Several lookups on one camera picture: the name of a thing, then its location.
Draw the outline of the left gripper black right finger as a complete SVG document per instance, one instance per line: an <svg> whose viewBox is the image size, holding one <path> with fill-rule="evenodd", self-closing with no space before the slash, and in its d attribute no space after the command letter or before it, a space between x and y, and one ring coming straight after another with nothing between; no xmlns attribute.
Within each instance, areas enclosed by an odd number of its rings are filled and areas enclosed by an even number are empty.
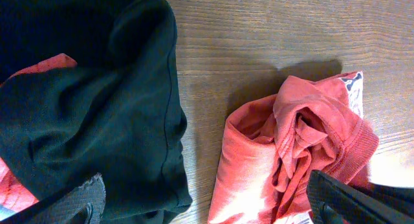
<svg viewBox="0 0 414 224"><path fill-rule="evenodd" d="M351 187L313 170L307 197L316 224L413 224L412 188Z"/></svg>

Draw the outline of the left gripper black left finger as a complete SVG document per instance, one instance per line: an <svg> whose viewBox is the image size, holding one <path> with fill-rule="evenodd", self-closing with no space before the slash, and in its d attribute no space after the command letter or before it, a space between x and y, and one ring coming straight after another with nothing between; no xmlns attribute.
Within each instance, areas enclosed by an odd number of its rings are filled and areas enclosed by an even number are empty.
<svg viewBox="0 0 414 224"><path fill-rule="evenodd" d="M8 216L1 224L99 224L105 198L102 175L96 174L81 185L64 188Z"/></svg>

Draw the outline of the orange soccer t-shirt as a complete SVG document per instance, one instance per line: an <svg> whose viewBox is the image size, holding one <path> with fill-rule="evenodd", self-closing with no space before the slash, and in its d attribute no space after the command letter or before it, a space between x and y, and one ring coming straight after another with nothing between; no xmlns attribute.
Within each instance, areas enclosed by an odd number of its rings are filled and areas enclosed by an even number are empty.
<svg viewBox="0 0 414 224"><path fill-rule="evenodd" d="M209 223L292 223L311 206L319 170L359 181L379 139L363 115L362 72L318 82L289 76L279 91L236 109L224 128Z"/></svg>

